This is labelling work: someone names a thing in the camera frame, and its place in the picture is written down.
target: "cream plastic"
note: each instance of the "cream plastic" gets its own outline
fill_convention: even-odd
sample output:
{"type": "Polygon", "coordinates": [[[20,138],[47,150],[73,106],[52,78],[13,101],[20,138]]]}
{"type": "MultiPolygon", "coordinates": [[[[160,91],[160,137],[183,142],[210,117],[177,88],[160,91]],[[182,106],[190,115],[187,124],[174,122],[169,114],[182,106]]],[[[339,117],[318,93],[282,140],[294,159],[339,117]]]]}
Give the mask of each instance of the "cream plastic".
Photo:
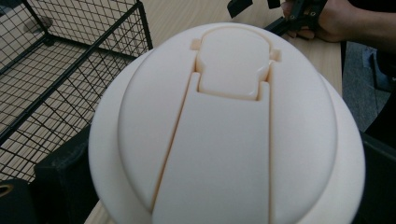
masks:
{"type": "Polygon", "coordinates": [[[117,222],[353,218],[364,179],[359,132],[339,95],[283,39],[210,24],[127,70],[106,91],[90,136],[92,178],[117,222]]]}

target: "table surface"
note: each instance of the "table surface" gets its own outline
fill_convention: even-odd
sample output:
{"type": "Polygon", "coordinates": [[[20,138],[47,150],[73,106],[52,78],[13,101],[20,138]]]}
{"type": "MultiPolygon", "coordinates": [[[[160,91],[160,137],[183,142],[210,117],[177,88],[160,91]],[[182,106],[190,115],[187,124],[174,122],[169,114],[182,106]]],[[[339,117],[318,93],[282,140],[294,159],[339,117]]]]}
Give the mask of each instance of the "table surface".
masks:
{"type": "MultiPolygon", "coordinates": [[[[142,0],[148,18],[148,27],[154,48],[186,29],[212,22],[238,22],[265,27],[282,16],[280,8],[268,9],[266,0],[253,1],[253,5],[235,18],[231,18],[227,4],[230,0],[142,0]]],[[[317,68],[317,70],[342,93],[341,48],[337,43],[319,39],[305,40],[282,36],[317,68]]],[[[86,223],[113,223],[99,202],[86,223]]]]}

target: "gray floor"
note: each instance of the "gray floor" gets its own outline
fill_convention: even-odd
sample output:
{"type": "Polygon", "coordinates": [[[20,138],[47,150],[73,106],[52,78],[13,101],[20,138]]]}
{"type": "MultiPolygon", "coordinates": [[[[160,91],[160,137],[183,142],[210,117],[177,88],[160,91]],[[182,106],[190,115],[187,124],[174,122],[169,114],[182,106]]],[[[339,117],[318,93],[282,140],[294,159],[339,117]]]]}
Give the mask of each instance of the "gray floor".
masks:
{"type": "Polygon", "coordinates": [[[389,98],[389,92],[375,87],[375,64],[371,60],[374,56],[375,49],[356,43],[346,44],[343,98],[363,132],[389,98]]]}

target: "wire mesh basket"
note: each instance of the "wire mesh basket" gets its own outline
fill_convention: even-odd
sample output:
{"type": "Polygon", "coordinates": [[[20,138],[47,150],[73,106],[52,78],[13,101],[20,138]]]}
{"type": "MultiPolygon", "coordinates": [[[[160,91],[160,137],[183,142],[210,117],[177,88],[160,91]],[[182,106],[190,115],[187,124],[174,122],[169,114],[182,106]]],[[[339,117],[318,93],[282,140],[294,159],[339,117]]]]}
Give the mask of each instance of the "wire mesh basket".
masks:
{"type": "Polygon", "coordinates": [[[138,0],[22,0],[0,21],[0,180],[33,181],[39,161],[90,125],[115,76],[152,49],[149,27],[138,0]]]}

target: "hand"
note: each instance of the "hand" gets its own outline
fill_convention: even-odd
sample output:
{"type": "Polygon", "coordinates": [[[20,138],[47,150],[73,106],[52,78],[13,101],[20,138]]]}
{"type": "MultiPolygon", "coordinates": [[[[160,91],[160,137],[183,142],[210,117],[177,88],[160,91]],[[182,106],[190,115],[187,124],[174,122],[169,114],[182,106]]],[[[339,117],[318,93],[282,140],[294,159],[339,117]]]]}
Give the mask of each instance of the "hand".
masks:
{"type": "MultiPolygon", "coordinates": [[[[294,0],[286,0],[282,3],[283,14],[287,18],[291,12],[294,0]]],[[[318,29],[314,32],[307,28],[301,31],[289,31],[291,37],[297,35],[312,39],[315,36],[328,42],[339,42],[349,37],[349,22],[356,8],[347,0],[328,0],[318,18],[318,29]]]]}

